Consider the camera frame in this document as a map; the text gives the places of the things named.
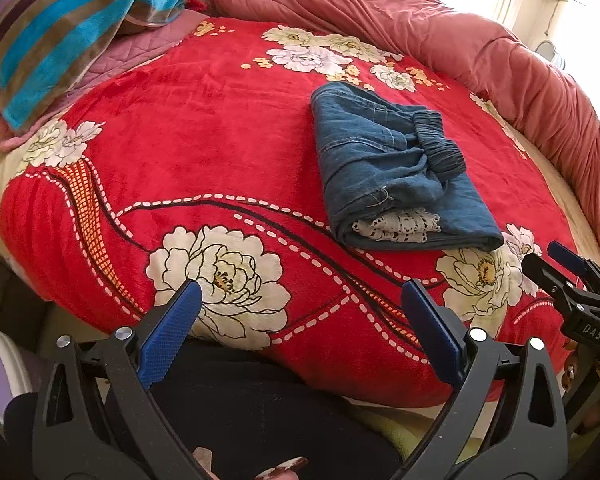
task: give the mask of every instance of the person's hand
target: person's hand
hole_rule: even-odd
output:
[[[211,472],[211,458],[212,453],[205,447],[197,447],[193,452],[193,458],[205,469],[209,476],[213,480],[220,480],[216,475]],[[287,460],[282,464],[263,471],[256,476],[253,480],[298,480],[298,475],[294,471],[299,470],[308,463],[308,460],[300,456]]]
[[[568,390],[571,387],[571,381],[578,373],[578,344],[570,340],[564,348],[570,350],[571,354],[564,362],[564,375],[562,376],[562,387]],[[582,419],[582,426],[586,431],[593,430],[600,424],[600,400],[593,406]]]

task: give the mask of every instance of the blue gripper pad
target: blue gripper pad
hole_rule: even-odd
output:
[[[140,350],[138,378],[145,390],[164,379],[173,359],[202,307],[202,291],[196,282],[186,283],[169,303],[167,312]]]
[[[460,387],[466,377],[467,330],[453,311],[438,306],[419,280],[402,287],[402,311],[440,381]]]
[[[587,265],[587,261],[578,256],[573,251],[567,249],[564,245],[559,242],[550,242],[547,246],[547,253],[551,256],[556,262],[561,264],[565,269],[572,272],[576,276],[584,278],[587,274],[587,269],[589,266]]]

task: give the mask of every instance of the metal screw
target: metal screw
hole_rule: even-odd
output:
[[[536,350],[542,350],[544,348],[544,341],[542,341],[542,339],[539,337],[532,337],[529,340],[529,344]]]
[[[134,331],[129,326],[121,326],[116,330],[116,339],[120,339],[120,341],[124,341],[125,339],[129,339]]]
[[[486,341],[487,333],[481,328],[472,328],[469,330],[469,336],[474,341]]]
[[[69,335],[61,335],[58,338],[58,340],[56,341],[56,346],[58,346],[58,348],[64,348],[70,342],[71,342],[71,336],[69,336]]]

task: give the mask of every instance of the painted fingernail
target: painted fingernail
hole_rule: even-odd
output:
[[[309,461],[304,456],[292,458],[291,460],[287,460],[286,462],[272,467],[271,469],[263,471],[253,480],[273,480],[274,478],[278,478],[280,475],[282,475],[282,473],[286,473],[288,471],[298,471],[308,463]]]

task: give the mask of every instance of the black pants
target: black pants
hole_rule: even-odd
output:
[[[388,480],[400,465],[384,437],[349,416],[346,401],[254,352],[187,339],[151,393],[188,449],[213,452],[221,480],[250,480],[297,456],[309,459],[301,480]],[[106,410],[116,439],[133,449],[111,394]],[[30,435],[25,421],[22,414],[8,418]]]

